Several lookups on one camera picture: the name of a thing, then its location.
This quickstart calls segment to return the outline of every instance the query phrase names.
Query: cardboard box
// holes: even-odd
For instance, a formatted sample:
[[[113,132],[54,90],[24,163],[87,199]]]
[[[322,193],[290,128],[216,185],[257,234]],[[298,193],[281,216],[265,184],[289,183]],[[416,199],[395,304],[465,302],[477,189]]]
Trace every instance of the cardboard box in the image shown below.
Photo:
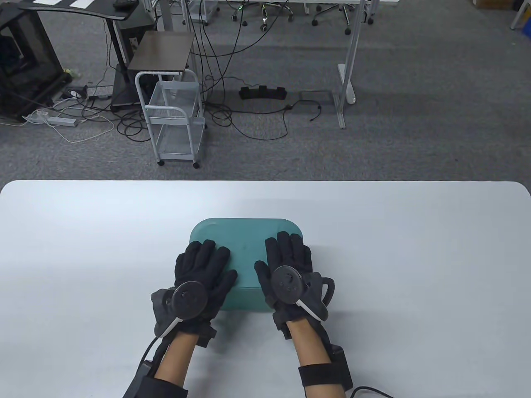
[[[488,8],[491,10],[511,10],[514,0],[472,0],[476,8]]]

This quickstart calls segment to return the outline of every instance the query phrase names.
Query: metal cart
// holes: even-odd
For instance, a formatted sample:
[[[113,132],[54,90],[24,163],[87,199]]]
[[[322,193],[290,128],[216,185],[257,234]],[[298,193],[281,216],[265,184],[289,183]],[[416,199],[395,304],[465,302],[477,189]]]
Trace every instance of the metal cart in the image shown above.
[[[157,75],[157,82],[149,104],[145,104],[140,77]],[[173,76],[171,81],[163,76]],[[191,160],[199,169],[198,153],[206,127],[197,75],[190,69],[184,72],[139,72],[135,78],[145,123],[157,164],[165,160]]]

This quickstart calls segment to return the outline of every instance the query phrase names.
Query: teal plastic container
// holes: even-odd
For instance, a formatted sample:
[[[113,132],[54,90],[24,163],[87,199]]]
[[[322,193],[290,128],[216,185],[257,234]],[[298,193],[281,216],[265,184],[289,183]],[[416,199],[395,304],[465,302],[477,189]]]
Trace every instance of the teal plastic container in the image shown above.
[[[302,236],[297,225],[283,219],[209,218],[194,227],[190,242],[211,239],[216,242],[216,247],[228,247],[227,269],[238,271],[236,285],[227,295],[222,310],[272,311],[258,283],[254,263],[258,260],[267,262],[264,242],[267,238],[276,238],[281,231]]]

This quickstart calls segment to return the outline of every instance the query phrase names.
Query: foot pedal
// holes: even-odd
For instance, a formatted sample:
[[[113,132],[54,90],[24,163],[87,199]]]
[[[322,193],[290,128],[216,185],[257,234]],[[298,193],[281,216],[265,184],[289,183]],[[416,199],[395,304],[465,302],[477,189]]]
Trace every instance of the foot pedal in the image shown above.
[[[266,85],[261,85],[257,89],[250,89],[249,87],[242,87],[239,90],[239,97],[245,99],[267,98],[284,101],[288,92],[284,87],[277,87],[276,89],[268,89]]]

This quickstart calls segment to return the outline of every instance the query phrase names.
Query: black sleeve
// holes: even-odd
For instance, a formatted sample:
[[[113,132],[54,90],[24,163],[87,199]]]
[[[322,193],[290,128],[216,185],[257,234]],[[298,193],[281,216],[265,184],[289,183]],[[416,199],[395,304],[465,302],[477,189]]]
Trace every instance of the black sleeve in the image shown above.
[[[164,380],[144,376],[136,398],[186,398],[188,390]]]

